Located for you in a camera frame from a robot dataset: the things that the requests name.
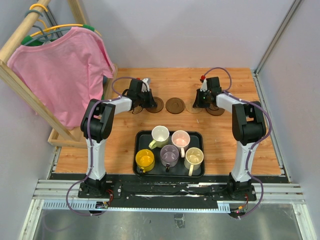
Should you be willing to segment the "brown wooden coaster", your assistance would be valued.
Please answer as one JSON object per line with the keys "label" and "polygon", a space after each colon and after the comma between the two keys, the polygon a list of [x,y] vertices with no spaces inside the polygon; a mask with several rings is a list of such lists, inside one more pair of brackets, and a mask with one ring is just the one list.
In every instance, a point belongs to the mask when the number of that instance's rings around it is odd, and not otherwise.
{"label": "brown wooden coaster", "polygon": [[157,104],[156,107],[149,107],[149,108],[146,108],[146,110],[149,112],[149,113],[159,113],[163,107],[164,107],[164,102],[161,98],[157,97],[157,96],[154,96],[153,97],[155,103]]}
{"label": "brown wooden coaster", "polygon": [[223,108],[219,108],[213,104],[207,107],[206,111],[212,116],[221,116],[225,112]]}
{"label": "brown wooden coaster", "polygon": [[185,109],[185,103],[180,98],[172,97],[166,101],[165,108],[171,114],[180,114]]}

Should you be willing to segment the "woven rattan coaster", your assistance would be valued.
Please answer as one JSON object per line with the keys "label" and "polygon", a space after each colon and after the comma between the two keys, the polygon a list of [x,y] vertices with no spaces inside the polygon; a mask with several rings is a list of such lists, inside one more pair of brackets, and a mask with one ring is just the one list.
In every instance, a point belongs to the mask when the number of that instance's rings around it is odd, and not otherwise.
{"label": "woven rattan coaster", "polygon": [[192,99],[188,99],[185,102],[185,109],[191,114],[199,114],[203,109],[202,108],[193,107],[193,104],[194,104],[194,101]]}

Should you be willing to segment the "cream mug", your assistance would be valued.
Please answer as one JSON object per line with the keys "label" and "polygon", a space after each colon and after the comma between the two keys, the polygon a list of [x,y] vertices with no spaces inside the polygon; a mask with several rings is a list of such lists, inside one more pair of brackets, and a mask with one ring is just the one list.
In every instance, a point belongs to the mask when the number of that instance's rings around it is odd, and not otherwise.
{"label": "cream mug", "polygon": [[204,160],[204,153],[197,147],[189,148],[184,157],[184,166],[188,170],[188,176],[191,177],[193,172],[200,168],[201,163]]}

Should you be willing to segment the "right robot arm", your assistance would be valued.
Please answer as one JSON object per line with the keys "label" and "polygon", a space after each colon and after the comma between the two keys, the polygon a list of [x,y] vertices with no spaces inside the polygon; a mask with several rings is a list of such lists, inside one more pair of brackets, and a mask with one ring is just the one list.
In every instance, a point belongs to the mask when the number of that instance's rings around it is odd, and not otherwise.
{"label": "right robot arm", "polygon": [[236,140],[235,164],[230,173],[234,183],[226,188],[227,196],[232,200],[240,199],[245,189],[242,184],[248,182],[252,162],[259,143],[266,136],[266,124],[263,109],[258,101],[249,102],[223,91],[218,77],[201,76],[201,88],[196,90],[193,108],[210,106],[231,113],[232,135]]}

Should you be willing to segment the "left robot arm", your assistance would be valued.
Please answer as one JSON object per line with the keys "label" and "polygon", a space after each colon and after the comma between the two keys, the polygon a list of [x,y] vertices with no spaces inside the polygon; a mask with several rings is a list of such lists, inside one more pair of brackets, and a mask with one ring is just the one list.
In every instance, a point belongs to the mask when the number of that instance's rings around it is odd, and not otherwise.
{"label": "left robot arm", "polygon": [[100,180],[106,175],[105,147],[112,131],[114,117],[119,113],[132,111],[138,106],[145,109],[156,107],[150,82],[149,78],[131,78],[129,88],[117,98],[91,99],[87,106],[80,129],[88,149],[86,178],[94,180],[89,191],[96,198],[101,198],[107,193],[107,185]]}

